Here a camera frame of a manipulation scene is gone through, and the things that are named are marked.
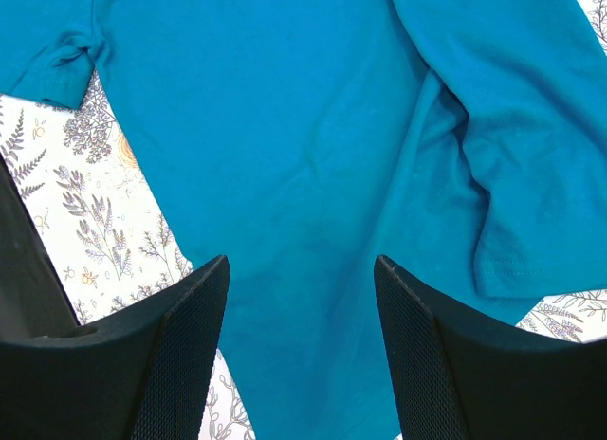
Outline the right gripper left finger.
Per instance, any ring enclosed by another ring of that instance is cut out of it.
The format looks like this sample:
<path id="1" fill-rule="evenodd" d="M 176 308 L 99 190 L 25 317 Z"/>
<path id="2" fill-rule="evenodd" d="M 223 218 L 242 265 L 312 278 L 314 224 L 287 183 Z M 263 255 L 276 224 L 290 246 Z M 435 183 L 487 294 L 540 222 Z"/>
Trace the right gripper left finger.
<path id="1" fill-rule="evenodd" d="M 224 256 L 77 322 L 8 171 L 1 173 L 1 435 L 194 439 L 230 283 Z"/>

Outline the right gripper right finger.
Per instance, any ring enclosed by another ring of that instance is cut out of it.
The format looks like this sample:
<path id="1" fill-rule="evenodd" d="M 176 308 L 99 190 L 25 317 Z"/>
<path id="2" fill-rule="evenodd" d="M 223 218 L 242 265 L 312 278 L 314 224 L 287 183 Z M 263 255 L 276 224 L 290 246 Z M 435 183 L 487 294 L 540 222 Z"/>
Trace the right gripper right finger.
<path id="1" fill-rule="evenodd" d="M 602 439 L 606 343 L 526 332 L 422 283 L 387 256 L 377 307 L 406 439 Z"/>

